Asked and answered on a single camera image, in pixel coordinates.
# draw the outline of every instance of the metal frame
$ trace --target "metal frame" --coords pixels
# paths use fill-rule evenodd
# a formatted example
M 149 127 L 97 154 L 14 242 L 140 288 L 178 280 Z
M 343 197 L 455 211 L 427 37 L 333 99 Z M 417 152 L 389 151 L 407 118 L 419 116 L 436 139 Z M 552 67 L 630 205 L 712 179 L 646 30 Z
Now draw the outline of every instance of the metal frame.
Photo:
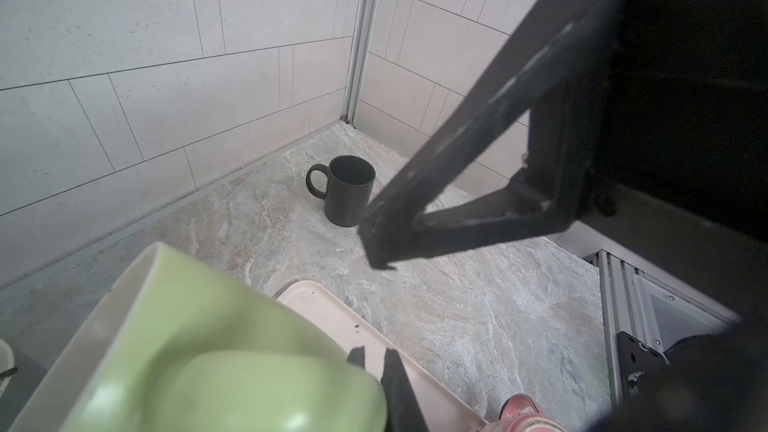
M 357 12 L 357 24 L 352 38 L 352 53 L 350 56 L 350 73 L 347 77 L 344 92 L 344 107 L 342 120 L 355 125 L 357 116 L 358 97 L 362 85 L 362 75 L 368 60 L 368 46 L 373 30 L 373 17 L 379 0 L 360 0 Z

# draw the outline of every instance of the pink object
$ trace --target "pink object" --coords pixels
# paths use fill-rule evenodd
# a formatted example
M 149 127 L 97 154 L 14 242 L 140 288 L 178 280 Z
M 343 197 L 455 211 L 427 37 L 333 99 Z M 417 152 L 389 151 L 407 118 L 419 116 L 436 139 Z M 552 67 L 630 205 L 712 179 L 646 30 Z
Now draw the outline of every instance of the pink object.
M 491 422 L 478 432 L 567 432 L 544 415 L 542 406 L 525 394 L 510 397 L 502 407 L 497 422 Z

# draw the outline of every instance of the mug rim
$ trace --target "mug rim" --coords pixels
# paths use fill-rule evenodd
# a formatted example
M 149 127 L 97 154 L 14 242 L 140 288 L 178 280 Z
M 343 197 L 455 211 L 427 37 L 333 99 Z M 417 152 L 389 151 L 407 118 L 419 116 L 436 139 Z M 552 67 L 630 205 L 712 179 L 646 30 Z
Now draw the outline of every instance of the mug rim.
M 364 183 L 364 184 L 351 184 L 351 183 L 347 182 L 346 180 L 341 180 L 336 174 L 333 173 L 333 163 L 338 158 L 355 158 L 357 160 L 362 161 L 366 166 L 368 166 L 370 168 L 371 172 L 373 173 L 371 179 L 368 182 Z M 344 183 L 344 184 L 346 184 L 348 186 L 352 186 L 352 187 L 365 187 L 365 186 L 368 186 L 369 184 L 371 184 L 373 181 L 376 180 L 376 169 L 371 165 L 371 163 L 368 162 L 367 160 L 365 160 L 362 157 L 352 156 L 350 154 L 345 154 L 343 156 L 336 156 L 336 157 L 332 158 L 331 161 L 328 162 L 328 173 L 331 174 L 339 182 L 342 182 L 342 183 Z

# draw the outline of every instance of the mug handle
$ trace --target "mug handle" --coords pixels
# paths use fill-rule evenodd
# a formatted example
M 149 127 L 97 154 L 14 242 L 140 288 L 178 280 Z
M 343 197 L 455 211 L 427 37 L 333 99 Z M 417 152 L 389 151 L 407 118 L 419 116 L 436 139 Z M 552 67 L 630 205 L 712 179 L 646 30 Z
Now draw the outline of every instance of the mug handle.
M 322 200 L 325 200 L 326 193 L 328 192 L 327 190 L 328 186 L 326 186 L 325 192 L 321 192 L 312 185 L 311 176 L 312 176 L 312 172 L 314 172 L 315 170 L 321 171 L 326 175 L 326 177 L 328 177 L 328 174 L 330 174 L 330 169 L 328 168 L 328 166 L 324 166 L 323 164 L 315 164 L 314 166 L 310 167 L 310 170 L 308 170 L 306 173 L 306 187 L 310 190 L 310 194 L 312 194 L 315 197 L 321 198 Z

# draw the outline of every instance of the countertop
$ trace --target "countertop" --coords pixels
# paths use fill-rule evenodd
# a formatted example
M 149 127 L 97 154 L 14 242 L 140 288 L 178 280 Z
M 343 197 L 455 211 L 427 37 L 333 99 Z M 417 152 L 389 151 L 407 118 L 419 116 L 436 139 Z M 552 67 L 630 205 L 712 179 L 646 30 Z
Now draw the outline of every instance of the countertop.
M 353 154 L 376 168 L 374 194 L 406 159 L 346 124 L 299 144 L 69 268 L 14 288 L 4 338 L 50 367 L 142 249 L 161 240 L 275 295 L 317 281 L 488 420 L 526 393 L 581 430 L 610 407 L 598 270 L 545 238 L 371 269 L 354 228 L 306 190 L 315 163 Z M 469 195 L 448 187 L 435 202 Z

